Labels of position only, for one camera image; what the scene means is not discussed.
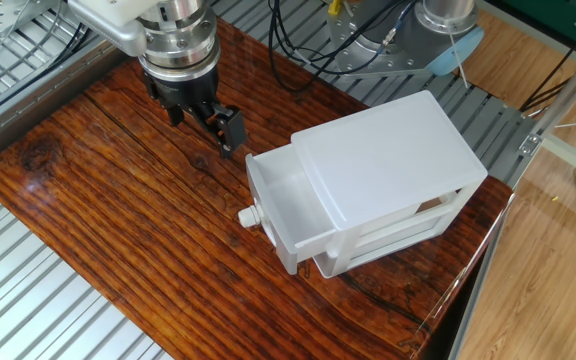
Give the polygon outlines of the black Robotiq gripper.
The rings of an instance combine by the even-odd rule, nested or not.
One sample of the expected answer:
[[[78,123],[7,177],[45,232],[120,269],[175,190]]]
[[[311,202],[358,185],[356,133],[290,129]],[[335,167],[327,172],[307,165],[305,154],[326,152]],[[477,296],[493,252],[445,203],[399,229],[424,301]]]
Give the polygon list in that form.
[[[146,63],[142,63],[142,68],[149,96],[164,105],[171,105],[166,112],[173,127],[184,122],[185,113],[181,107],[187,107],[200,127],[216,141],[222,158],[229,158],[247,140],[241,110],[235,106],[223,106],[218,99],[216,65],[198,72]]]

